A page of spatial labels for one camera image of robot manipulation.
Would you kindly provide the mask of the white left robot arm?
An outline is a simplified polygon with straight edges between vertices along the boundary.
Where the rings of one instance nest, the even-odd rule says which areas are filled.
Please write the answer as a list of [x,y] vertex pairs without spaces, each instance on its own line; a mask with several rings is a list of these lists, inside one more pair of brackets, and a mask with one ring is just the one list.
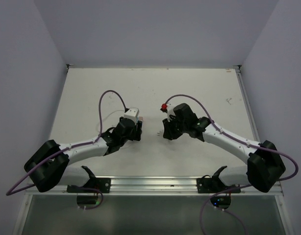
[[116,127],[110,127],[96,140],[71,144],[46,141],[25,163],[39,192],[47,192],[58,185],[65,185],[69,192],[91,192],[99,189],[99,181],[87,166],[73,167],[83,160],[102,157],[120,150],[127,141],[140,141],[143,119],[137,122],[121,117]]

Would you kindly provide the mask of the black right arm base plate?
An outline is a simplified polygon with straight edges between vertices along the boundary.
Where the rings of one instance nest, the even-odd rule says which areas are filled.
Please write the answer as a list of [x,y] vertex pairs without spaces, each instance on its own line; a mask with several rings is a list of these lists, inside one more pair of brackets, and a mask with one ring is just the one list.
[[213,196],[209,201],[212,206],[226,210],[231,204],[231,194],[240,193],[240,189],[235,189],[235,185],[225,186],[220,180],[215,177],[205,175],[196,179],[198,193],[215,194],[223,190],[231,189],[225,196]]

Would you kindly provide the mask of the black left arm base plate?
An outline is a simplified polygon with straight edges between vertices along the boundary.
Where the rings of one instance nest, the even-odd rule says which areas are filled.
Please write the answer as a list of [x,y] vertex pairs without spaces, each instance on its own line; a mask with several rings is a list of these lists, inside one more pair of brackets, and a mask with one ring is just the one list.
[[110,178],[93,178],[84,186],[67,186],[67,193],[77,193],[76,202],[79,207],[96,207],[101,204],[103,195],[109,193]]

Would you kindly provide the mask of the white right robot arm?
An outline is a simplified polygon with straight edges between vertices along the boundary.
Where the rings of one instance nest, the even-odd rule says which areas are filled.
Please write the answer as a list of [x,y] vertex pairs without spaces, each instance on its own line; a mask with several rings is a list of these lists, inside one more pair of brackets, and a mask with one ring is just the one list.
[[243,162],[243,166],[222,166],[213,175],[197,179],[199,192],[217,193],[227,189],[239,192],[238,186],[251,185],[267,193],[285,172],[285,165],[276,147],[270,141],[249,141],[221,127],[215,127],[210,118],[201,117],[186,103],[173,106],[164,103],[160,109],[167,114],[163,122],[163,137],[176,140],[183,134],[213,144]]

